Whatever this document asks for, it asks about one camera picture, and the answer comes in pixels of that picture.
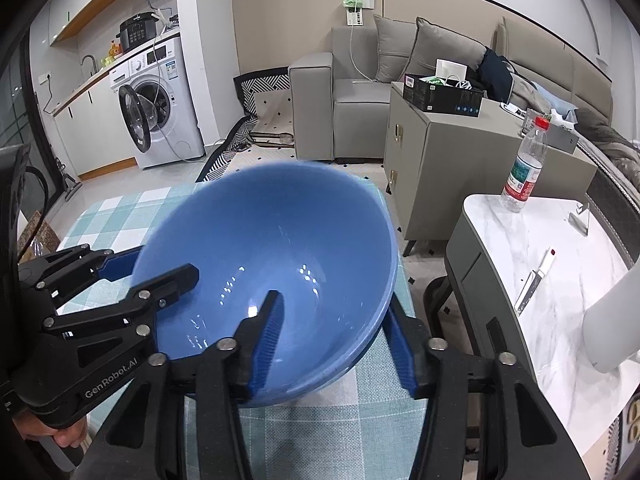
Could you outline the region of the person's left hand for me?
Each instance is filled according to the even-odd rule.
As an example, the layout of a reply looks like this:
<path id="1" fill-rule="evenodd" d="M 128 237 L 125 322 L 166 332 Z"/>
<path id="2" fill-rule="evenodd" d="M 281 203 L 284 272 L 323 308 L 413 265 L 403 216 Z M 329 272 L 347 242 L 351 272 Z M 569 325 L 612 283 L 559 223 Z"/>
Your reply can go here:
<path id="1" fill-rule="evenodd" d="M 52 437 L 60 448 L 79 448 L 88 434 L 88 420 L 83 417 L 72 426 L 54 429 L 45 425 L 30 411 L 22 411 L 12 418 L 14 425 L 24 440 L 38 440 Z"/>

